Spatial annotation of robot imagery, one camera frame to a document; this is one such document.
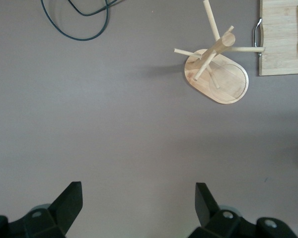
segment cable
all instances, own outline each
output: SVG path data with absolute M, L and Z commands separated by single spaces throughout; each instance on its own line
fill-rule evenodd
M 44 10 L 44 12 L 45 12 L 45 15 L 47 16 L 47 18 L 49 19 L 49 21 L 51 22 L 51 24 L 62 34 L 62 35 L 64 35 L 64 36 L 66 36 L 66 37 L 68 37 L 68 38 L 70 38 L 70 39 L 72 39 L 72 40 L 76 40 L 76 41 L 90 41 L 90 40 L 93 40 L 93 39 L 95 39 L 95 38 L 97 38 L 98 36 L 100 36 L 103 32 L 104 32 L 104 30 L 106 29 L 106 27 L 107 27 L 107 24 L 108 24 L 108 20 L 109 20 L 109 6 L 110 5 L 112 5 L 112 4 L 114 4 L 115 2 L 117 2 L 118 0 L 113 0 L 113 1 L 111 1 L 110 3 L 108 3 L 108 0 L 105 0 L 105 3 L 106 3 L 106 6 L 104 6 L 104 7 L 102 7 L 101 9 L 99 9 L 99 10 L 97 10 L 97 11 L 95 11 L 95 12 L 92 12 L 92 13 L 89 13 L 89 14 L 85 14 L 85 13 L 82 13 L 82 12 L 80 12 L 78 9 L 77 9 L 77 7 L 71 2 L 71 0 L 68 0 L 68 2 L 71 4 L 71 6 L 80 14 L 80 15 L 82 15 L 82 16 L 93 16 L 93 15 L 95 15 L 95 14 L 97 14 L 97 13 L 99 13 L 99 12 L 101 12 L 101 11 L 103 11 L 103 10 L 106 10 L 106 19 L 105 19 L 105 23 L 104 23 L 104 25 L 103 25 L 103 27 L 101 28 L 101 30 L 96 34 L 96 35 L 94 35 L 94 36 L 92 36 L 92 37 L 89 37 L 89 38 L 76 38 L 76 37 L 73 37 L 73 36 L 70 36 L 70 35 L 68 35 L 68 34 L 66 34 L 66 33 L 64 33 L 54 22 L 53 22 L 53 20 L 50 18 L 50 16 L 49 16 L 49 14 L 48 14 L 48 12 L 47 12 L 47 10 L 46 10 L 46 8 L 45 8 L 45 6 L 44 6 L 44 3 L 43 3 L 43 0 L 41 0 L 41 4 L 42 4 L 42 7 L 43 7 L 43 10 Z

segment black mechanical part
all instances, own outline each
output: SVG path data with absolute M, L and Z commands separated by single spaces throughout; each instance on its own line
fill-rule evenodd
M 196 183 L 195 209 L 201 227 L 189 238 L 298 238 L 286 223 L 263 217 L 256 225 L 230 210 L 221 210 L 205 183 Z
M 8 223 L 0 216 L 0 238 L 65 238 L 83 206 L 81 182 L 72 182 L 47 208 Z

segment wooden stand base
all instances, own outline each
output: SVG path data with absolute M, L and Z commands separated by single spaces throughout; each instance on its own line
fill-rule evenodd
M 203 54 L 205 51 L 206 49 L 195 53 Z M 235 103 L 245 95 L 248 75 L 241 65 L 223 55 L 217 55 L 210 67 L 195 80 L 194 76 L 200 69 L 193 64 L 196 60 L 194 57 L 188 58 L 184 73 L 188 82 L 198 91 L 221 104 Z

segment wooden cutting board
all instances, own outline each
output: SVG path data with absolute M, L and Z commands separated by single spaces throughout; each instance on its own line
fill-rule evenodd
M 298 0 L 260 0 L 259 75 L 298 74 Z

